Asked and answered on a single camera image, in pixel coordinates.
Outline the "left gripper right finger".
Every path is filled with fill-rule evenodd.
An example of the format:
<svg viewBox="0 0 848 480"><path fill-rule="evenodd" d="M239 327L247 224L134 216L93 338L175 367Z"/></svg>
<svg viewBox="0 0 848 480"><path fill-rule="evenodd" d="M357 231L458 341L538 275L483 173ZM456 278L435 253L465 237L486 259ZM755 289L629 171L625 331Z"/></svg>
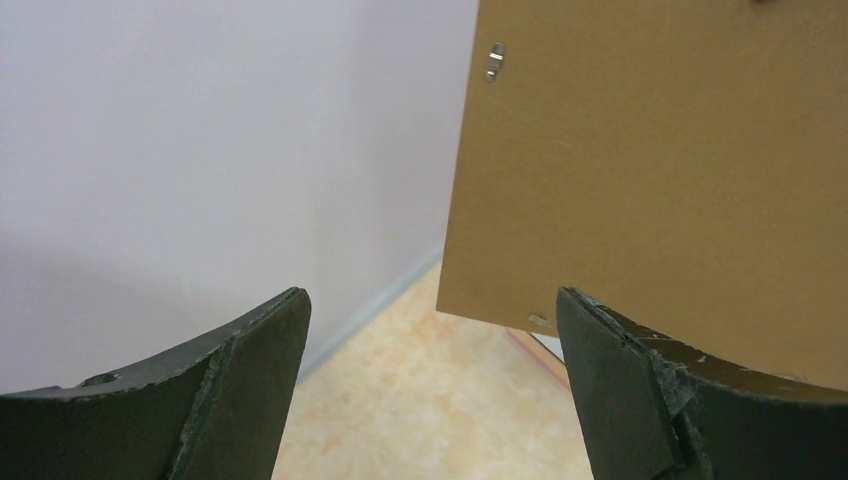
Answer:
<svg viewBox="0 0 848 480"><path fill-rule="evenodd" d="M846 477L844 391L722 360L572 287L556 315L595 478Z"/></svg>

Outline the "brown backing board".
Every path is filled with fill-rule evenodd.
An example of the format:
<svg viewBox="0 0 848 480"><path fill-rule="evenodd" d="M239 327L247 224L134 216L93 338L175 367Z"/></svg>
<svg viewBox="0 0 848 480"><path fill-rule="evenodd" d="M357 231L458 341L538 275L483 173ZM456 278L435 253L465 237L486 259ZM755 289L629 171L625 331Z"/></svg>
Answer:
<svg viewBox="0 0 848 480"><path fill-rule="evenodd" d="M480 3L437 307L552 334L562 287L846 388L845 2Z"/></svg>

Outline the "pink wooden picture frame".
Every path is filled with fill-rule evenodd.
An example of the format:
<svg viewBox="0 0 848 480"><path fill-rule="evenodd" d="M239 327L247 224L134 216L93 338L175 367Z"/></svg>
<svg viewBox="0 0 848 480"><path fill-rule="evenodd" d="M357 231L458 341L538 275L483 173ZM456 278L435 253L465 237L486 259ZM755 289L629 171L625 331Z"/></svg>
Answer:
<svg viewBox="0 0 848 480"><path fill-rule="evenodd" d="M533 362L546 371L564 388L571 390L565 363L560 363L555 356L537 342L532 336L533 333L506 328L506 334Z"/></svg>

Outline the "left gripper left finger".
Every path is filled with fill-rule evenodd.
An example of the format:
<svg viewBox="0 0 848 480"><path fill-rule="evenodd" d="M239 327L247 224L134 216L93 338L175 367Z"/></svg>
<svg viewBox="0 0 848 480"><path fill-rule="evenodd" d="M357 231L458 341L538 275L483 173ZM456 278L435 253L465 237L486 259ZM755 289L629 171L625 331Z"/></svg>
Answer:
<svg viewBox="0 0 848 480"><path fill-rule="evenodd" d="M291 288L239 318L70 387L1 398L5 479L268 479L311 300Z"/></svg>

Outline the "landscape photo print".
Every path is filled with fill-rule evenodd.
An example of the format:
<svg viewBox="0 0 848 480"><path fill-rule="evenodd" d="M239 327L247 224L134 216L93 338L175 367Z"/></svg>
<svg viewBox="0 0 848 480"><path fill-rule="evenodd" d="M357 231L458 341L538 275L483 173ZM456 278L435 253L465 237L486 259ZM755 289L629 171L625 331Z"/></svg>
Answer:
<svg viewBox="0 0 848 480"><path fill-rule="evenodd" d="M558 338L548 335L533 333L532 336L539 342L547 351L555 356L560 363L564 363L563 351Z"/></svg>

